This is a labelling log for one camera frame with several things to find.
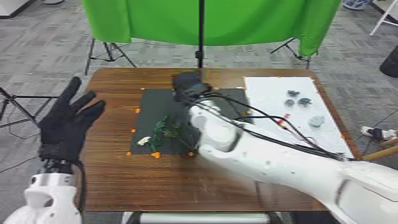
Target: orange marker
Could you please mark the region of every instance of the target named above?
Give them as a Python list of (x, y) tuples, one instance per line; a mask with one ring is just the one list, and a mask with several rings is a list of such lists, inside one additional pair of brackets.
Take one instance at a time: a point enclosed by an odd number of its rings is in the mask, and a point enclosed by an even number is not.
[(160, 159), (160, 152), (153, 152), (151, 156), (153, 156), (154, 159)]

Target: robotic hand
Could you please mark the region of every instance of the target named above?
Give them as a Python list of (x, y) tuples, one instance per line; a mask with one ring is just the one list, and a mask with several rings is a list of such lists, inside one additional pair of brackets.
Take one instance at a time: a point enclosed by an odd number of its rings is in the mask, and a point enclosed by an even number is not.
[(201, 131), (202, 157), (256, 181), (286, 185), (311, 195), (341, 223), (396, 223), (398, 171), (348, 161), (316, 145), (291, 145), (265, 129), (225, 118), (211, 101), (211, 97), (225, 97), (211, 94), (195, 74), (176, 76), (172, 85), (176, 101), (190, 107), (190, 123)]
[(26, 205), (9, 216), (5, 224), (82, 223), (83, 200), (80, 200), (78, 212), (73, 203), (76, 187), (71, 165), (76, 164), (82, 168), (80, 152), (85, 134), (103, 114), (105, 102), (99, 101), (85, 107), (96, 98), (94, 92), (89, 92), (71, 103), (80, 85), (82, 80), (74, 77), (39, 123), (42, 143), (39, 157), (44, 166), (25, 190)]

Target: metal pole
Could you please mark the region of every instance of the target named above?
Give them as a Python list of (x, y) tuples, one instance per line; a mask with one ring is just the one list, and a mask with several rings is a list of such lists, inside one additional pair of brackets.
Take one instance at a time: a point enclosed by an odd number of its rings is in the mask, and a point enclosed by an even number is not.
[(199, 0), (199, 50), (195, 52), (197, 68), (202, 68), (204, 59), (204, 0)]
[(92, 40), (90, 40), (89, 57), (87, 57), (87, 64), (85, 64), (85, 72), (83, 72), (85, 76), (89, 75), (89, 68), (90, 68), (90, 59), (92, 59), (94, 46), (96, 46), (96, 39), (92, 38)]

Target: gray carpet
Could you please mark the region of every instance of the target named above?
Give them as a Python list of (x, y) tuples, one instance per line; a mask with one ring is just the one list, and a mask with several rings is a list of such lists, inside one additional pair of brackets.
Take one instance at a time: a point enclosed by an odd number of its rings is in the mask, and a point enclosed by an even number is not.
[[(380, 14), (368, 8), (355, 12), (339, 9), (329, 36), (313, 58), (314, 71), (337, 108), (343, 122), (353, 138), (359, 137), (362, 125), (373, 125), (398, 109), (398, 80), (378, 71), (378, 65), (398, 43), (398, 28), (384, 25), (373, 37), (373, 29)], [(14, 94), (57, 95), (71, 77), (80, 77), (85, 67), (90, 30), (78, 0), (48, 6), (34, 3), (21, 15), (0, 20), (0, 86)], [(234, 47), (206, 48), (206, 67), (220, 68), (304, 68), (286, 49), (273, 55), (270, 50), (279, 43)], [(195, 67), (195, 47), (154, 41), (135, 40), (122, 47), (138, 67)], [(124, 59), (112, 64), (94, 61), (90, 72), (101, 66), (128, 66)], [(23, 104), (35, 109), (41, 101)], [(10, 120), (19, 114), (7, 110)], [(398, 114), (378, 125), (396, 127)], [(12, 133), (28, 137), (37, 133), (32, 124), (12, 127)], [(35, 155), (37, 137), (23, 140), (0, 130), (0, 170)], [(357, 146), (366, 150), (368, 138), (361, 138)], [(380, 150), (369, 144), (368, 153)], [(398, 155), (376, 161), (398, 169)], [(18, 169), (0, 174), (0, 221), (10, 211), (23, 205), (23, 189), (28, 177), (39, 168), (34, 160)], [(115, 223), (110, 216), (89, 214), (87, 223)]]

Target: small object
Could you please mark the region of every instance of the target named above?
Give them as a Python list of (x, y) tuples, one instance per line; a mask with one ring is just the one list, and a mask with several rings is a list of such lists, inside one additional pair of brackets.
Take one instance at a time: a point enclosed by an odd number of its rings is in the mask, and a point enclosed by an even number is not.
[(245, 112), (241, 112), (241, 116), (250, 116), (252, 114), (252, 110), (247, 110)]
[(295, 100), (288, 99), (288, 100), (284, 101), (284, 105), (286, 105), (288, 107), (293, 107), (293, 105), (295, 105)]
[(298, 104), (300, 104), (302, 106), (307, 106), (307, 105), (311, 104), (311, 99), (309, 99), (309, 98), (300, 98), (300, 100), (298, 100)]
[(369, 136), (376, 140), (389, 141), (396, 138), (396, 130), (382, 130), (380, 128), (371, 128), (362, 126), (361, 132), (364, 136)]
[(288, 96), (289, 96), (289, 97), (297, 97), (297, 96), (298, 96), (298, 94), (300, 94), (300, 92), (298, 92), (298, 91), (295, 91), (295, 90), (289, 90), (289, 91), (288, 91)]
[(137, 144), (138, 144), (140, 146), (144, 146), (146, 143), (149, 142), (149, 140), (151, 140), (151, 137), (146, 136), (146, 137), (138, 140)]
[(154, 159), (160, 159), (160, 152), (153, 152), (151, 156), (153, 156)]
[(313, 126), (314, 128), (318, 128), (325, 123), (325, 117), (323, 116), (316, 116), (311, 118), (309, 120), (309, 126)]
[(277, 121), (277, 125), (279, 125), (281, 127), (284, 127), (282, 123), (284, 123), (284, 120), (289, 119), (289, 114), (284, 114), (282, 118), (284, 118), (284, 119), (281, 119), (281, 120)]

